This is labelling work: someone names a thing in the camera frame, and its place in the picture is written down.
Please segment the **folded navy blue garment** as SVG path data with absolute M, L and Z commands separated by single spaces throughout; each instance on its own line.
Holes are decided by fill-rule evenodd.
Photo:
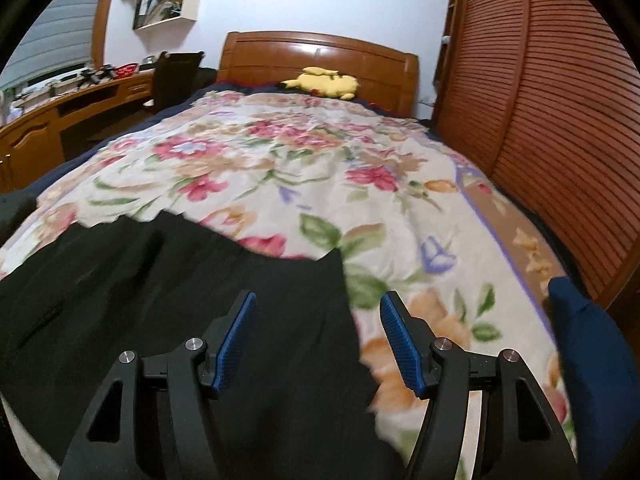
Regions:
M 639 474 L 639 373 L 612 318 L 565 276 L 548 285 L 584 479 Z

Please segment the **louvered wooden wardrobe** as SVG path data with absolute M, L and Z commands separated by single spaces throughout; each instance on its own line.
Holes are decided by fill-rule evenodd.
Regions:
M 639 72 L 588 0 L 454 0 L 435 125 L 533 211 L 601 307 L 639 291 Z

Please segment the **black double-breasted coat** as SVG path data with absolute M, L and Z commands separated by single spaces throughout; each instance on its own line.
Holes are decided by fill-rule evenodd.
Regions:
M 254 292 L 239 366 L 209 403 L 235 479 L 397 479 L 370 412 L 342 258 L 277 259 L 163 212 L 71 226 L 1 283 L 1 391 L 62 460 L 120 352 L 156 356 Z

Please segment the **floral bed blanket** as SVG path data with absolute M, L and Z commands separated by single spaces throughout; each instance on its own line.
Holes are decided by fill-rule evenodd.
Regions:
M 380 318 L 409 313 L 467 352 L 523 358 L 570 448 L 558 352 L 542 310 L 562 272 L 536 228 L 469 159 L 412 119 L 301 93 L 212 90 L 25 188 L 37 208 L 3 244 L 2 280 L 71 226 L 168 212 L 255 254 L 342 258 L 359 359 L 378 384 L 378 437 L 406 469 L 427 403 L 402 380 Z M 482 395 L 469 395 L 455 479 L 473 476 Z M 6 479 L 63 479 L 1 391 Z

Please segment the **red basket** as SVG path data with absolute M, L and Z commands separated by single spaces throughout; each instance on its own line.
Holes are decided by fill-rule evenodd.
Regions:
M 137 63 L 128 63 L 115 68 L 115 76 L 117 79 L 124 79 L 131 76 L 134 76 L 137 73 L 138 64 Z

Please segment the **yellow plush toy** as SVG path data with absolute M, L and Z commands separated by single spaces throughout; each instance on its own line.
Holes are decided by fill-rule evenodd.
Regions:
M 305 67 L 294 79 L 281 81 L 283 89 L 295 89 L 320 98 L 351 100 L 356 96 L 359 82 L 354 76 L 322 67 Z

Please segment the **wooden bed headboard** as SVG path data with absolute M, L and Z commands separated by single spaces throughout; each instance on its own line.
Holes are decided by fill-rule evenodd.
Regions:
M 390 114 L 413 114 L 419 60 L 411 53 L 316 32 L 229 32 L 217 80 L 245 87 L 277 84 L 306 67 L 337 70 L 358 80 L 356 97 Z

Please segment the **grey window blind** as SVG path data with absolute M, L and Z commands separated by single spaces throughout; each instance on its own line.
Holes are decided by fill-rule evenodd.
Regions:
M 52 0 L 11 54 L 1 73 L 1 89 L 27 86 L 86 64 L 98 0 Z

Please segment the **wooden desk with cabinets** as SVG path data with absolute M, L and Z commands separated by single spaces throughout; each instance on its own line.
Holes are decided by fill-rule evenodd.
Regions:
M 1 128 L 1 191 L 24 188 L 65 162 L 61 134 L 101 113 L 149 99 L 153 73 L 60 96 Z

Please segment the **dark wooden chair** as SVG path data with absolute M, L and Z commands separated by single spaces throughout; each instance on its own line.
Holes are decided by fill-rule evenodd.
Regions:
M 215 83 L 218 70 L 201 66 L 203 58 L 203 51 L 160 54 L 152 77 L 150 110 L 154 114 L 186 102 L 198 90 Z

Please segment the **dark grey folded garment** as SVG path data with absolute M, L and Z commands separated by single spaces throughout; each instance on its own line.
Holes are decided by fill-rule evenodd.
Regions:
M 0 245 L 3 245 L 22 222 L 37 208 L 37 195 L 16 190 L 0 196 Z

